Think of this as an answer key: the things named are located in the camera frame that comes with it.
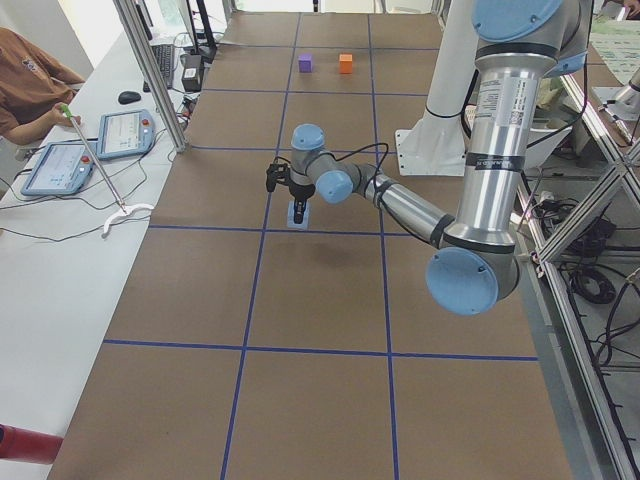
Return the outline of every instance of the keyboard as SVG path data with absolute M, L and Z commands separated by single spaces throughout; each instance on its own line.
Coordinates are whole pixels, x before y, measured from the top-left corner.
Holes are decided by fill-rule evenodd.
M 153 51 L 153 56 L 156 57 L 158 67 L 160 67 L 160 73 L 162 74 L 164 83 L 167 85 L 167 88 L 171 88 L 173 86 L 173 45 L 170 43 L 151 45 L 151 50 Z M 149 85 L 147 82 L 144 82 L 142 90 L 145 92 L 149 91 Z

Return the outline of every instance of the purple cube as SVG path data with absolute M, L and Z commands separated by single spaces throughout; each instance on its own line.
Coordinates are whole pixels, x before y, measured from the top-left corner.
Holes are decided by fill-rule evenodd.
M 311 73 L 313 70 L 313 55 L 310 53 L 302 53 L 298 57 L 298 68 L 300 73 Z

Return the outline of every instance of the robotic arm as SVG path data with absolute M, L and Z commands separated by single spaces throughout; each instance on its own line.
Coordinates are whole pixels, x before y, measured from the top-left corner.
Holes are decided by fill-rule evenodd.
M 310 124 L 293 133 L 290 169 L 271 166 L 268 189 L 275 183 L 289 186 L 297 223 L 315 190 L 329 203 L 352 193 L 362 195 L 440 249 L 429 262 L 426 279 L 441 306 L 461 315 L 489 310 L 518 283 L 509 217 L 524 168 L 538 83 L 544 76 L 583 67 L 591 3 L 476 0 L 472 22 L 480 38 L 480 89 L 455 218 L 379 168 L 337 162 L 325 149 L 322 130 Z

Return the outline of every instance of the person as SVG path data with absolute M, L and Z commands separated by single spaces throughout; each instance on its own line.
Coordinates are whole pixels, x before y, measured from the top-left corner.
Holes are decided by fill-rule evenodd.
M 640 14 L 640 0 L 622 0 L 622 5 L 629 9 L 627 18 L 637 19 Z
M 27 145 L 54 125 L 71 126 L 60 107 L 75 96 L 70 85 L 84 83 L 80 75 L 6 28 L 0 28 L 0 72 L 0 136 Z

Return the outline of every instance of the black box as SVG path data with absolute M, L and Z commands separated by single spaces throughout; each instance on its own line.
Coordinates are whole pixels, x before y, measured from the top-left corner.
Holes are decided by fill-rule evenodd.
M 204 63 L 200 55 L 187 55 L 182 72 L 182 86 L 185 92 L 199 92 L 202 90 Z

